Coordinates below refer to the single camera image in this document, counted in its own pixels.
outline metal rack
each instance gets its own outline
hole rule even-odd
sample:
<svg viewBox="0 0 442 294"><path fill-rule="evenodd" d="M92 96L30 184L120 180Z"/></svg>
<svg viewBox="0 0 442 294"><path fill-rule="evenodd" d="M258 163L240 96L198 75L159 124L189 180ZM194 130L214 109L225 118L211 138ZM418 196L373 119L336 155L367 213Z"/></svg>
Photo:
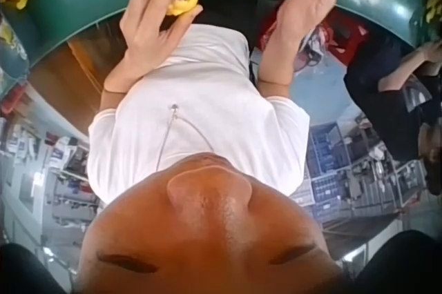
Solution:
<svg viewBox="0 0 442 294"><path fill-rule="evenodd" d="M303 185L311 183L315 204L300 205L321 224L401 210L425 185L420 161L394 161L371 128L352 133L353 145L344 143L336 123L311 127L306 165L311 179ZM384 151L384 159L369 155L375 148Z"/></svg>

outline wrist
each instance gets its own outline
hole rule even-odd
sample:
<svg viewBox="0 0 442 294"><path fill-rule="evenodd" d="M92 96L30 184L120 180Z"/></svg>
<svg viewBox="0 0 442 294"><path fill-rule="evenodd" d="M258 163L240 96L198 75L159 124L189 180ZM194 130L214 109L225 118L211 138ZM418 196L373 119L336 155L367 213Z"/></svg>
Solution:
<svg viewBox="0 0 442 294"><path fill-rule="evenodd" d="M104 90L125 94L141 77L125 56L104 80Z"/></svg>
<svg viewBox="0 0 442 294"><path fill-rule="evenodd" d="M419 57L421 58L422 62L429 61L428 51L425 46L421 46L421 47L417 48L417 53L419 54Z"/></svg>
<svg viewBox="0 0 442 294"><path fill-rule="evenodd" d="M258 79L271 84L289 85L301 39L283 37L280 30L275 30L262 53Z"/></svg>

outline black shirt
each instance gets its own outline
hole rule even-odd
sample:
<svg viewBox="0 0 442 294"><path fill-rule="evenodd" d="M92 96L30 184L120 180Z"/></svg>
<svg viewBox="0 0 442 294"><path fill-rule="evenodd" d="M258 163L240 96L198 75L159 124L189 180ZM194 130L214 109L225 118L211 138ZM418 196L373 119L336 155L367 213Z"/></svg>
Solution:
<svg viewBox="0 0 442 294"><path fill-rule="evenodd" d="M393 158L398 161L418 159L420 108L408 112L402 90L370 90L348 74L344 82L350 97L370 120Z"/></svg>

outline t-shirt sleeve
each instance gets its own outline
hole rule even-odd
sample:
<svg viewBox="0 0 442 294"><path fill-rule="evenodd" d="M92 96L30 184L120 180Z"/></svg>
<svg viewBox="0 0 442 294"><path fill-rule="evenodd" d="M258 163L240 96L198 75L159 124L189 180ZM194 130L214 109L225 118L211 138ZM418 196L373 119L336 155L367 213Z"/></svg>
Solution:
<svg viewBox="0 0 442 294"><path fill-rule="evenodd" d="M291 186L290 191L283 192L288 195L293 193L303 181L310 117L304 109L286 97L267 97L267 101L275 109L285 152L288 154L292 173L295 175L292 182L296 186Z"/></svg>
<svg viewBox="0 0 442 294"><path fill-rule="evenodd" d="M98 113L89 126L89 184L96 196L104 203L109 201L111 184L111 148L112 135L115 126L115 109Z"/></svg>

